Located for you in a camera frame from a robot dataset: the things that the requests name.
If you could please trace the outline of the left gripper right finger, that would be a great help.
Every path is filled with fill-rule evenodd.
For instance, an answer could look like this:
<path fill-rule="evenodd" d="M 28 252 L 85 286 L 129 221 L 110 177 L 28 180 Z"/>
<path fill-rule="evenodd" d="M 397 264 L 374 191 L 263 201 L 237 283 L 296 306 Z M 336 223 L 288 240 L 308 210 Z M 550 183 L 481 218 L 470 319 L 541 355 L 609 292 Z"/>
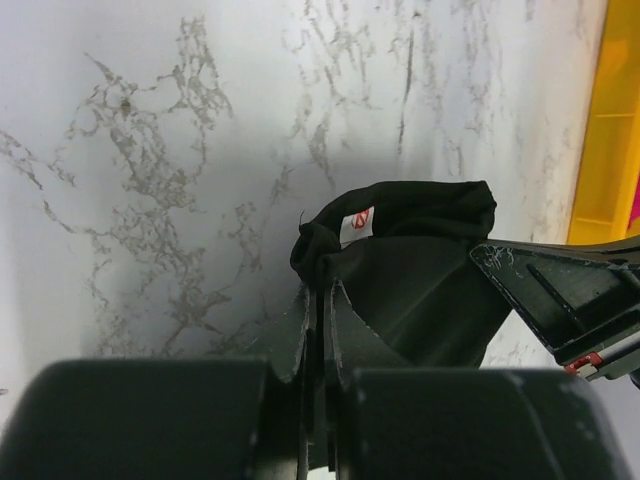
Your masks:
<path fill-rule="evenodd" d="M 416 368 L 324 300 L 329 468 L 340 479 L 616 479 L 620 450 L 589 385 L 543 369 Z"/>

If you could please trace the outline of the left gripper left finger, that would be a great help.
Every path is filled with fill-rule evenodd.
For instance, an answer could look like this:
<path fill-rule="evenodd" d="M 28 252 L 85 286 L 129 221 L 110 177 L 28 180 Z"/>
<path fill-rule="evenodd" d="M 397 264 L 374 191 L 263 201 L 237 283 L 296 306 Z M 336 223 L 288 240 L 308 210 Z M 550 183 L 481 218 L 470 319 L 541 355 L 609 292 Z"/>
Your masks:
<path fill-rule="evenodd" d="M 303 479 L 306 289 L 238 355 L 67 360 L 28 385 L 5 479 Z"/>

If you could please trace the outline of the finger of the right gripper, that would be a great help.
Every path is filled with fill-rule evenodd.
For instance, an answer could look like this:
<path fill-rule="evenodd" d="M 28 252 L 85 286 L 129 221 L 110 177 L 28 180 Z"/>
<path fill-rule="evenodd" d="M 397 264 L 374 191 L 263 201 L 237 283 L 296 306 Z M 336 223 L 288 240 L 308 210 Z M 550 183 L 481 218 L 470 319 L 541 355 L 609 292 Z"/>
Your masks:
<path fill-rule="evenodd" d="M 486 240 L 470 257 L 567 372 L 639 380 L 639 239 Z"/>

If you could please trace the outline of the black t-shirt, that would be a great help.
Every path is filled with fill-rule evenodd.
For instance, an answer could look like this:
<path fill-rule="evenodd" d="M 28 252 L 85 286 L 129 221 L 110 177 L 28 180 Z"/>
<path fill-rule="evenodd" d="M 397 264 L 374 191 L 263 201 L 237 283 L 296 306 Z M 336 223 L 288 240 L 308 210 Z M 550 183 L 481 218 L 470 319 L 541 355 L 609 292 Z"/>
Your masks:
<path fill-rule="evenodd" d="M 290 264 L 421 367 L 479 367 L 511 308 L 469 252 L 497 204 L 484 181 L 385 181 L 348 191 L 299 227 Z"/>

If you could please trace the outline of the red t-shirt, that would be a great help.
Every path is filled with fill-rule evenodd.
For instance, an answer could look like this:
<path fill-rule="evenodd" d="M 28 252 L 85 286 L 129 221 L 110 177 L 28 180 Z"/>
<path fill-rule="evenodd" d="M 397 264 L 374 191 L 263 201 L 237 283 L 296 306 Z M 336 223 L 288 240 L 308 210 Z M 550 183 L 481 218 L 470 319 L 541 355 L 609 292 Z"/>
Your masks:
<path fill-rule="evenodd" d="M 628 229 L 631 229 L 636 220 L 640 217 L 640 179 L 638 179 L 635 196 L 632 203 Z"/>

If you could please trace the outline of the yellow plastic bin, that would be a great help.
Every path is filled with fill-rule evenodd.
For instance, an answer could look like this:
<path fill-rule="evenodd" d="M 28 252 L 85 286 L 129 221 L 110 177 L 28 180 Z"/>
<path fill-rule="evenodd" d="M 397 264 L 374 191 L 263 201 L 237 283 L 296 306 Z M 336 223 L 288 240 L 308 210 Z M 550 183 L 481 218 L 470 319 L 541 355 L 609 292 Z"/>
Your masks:
<path fill-rule="evenodd" d="M 639 179 L 639 3 L 610 1 L 579 168 L 568 242 L 639 233 L 628 223 Z"/>

